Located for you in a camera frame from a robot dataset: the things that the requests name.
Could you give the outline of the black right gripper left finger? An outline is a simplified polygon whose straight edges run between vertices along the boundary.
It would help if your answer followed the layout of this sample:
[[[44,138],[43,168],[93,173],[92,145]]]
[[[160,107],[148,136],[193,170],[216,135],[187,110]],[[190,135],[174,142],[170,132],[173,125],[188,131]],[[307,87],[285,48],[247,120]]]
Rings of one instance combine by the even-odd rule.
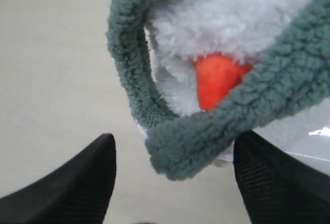
[[[1,198],[1,223],[103,223],[117,174],[116,142],[102,134],[36,182]]]

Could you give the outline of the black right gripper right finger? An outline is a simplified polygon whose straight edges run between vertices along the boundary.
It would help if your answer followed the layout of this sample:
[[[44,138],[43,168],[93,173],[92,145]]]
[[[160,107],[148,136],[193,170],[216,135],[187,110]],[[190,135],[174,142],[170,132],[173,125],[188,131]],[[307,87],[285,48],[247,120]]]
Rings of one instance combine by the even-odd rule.
[[[253,131],[234,144],[238,188],[253,224],[329,224],[329,176]]]

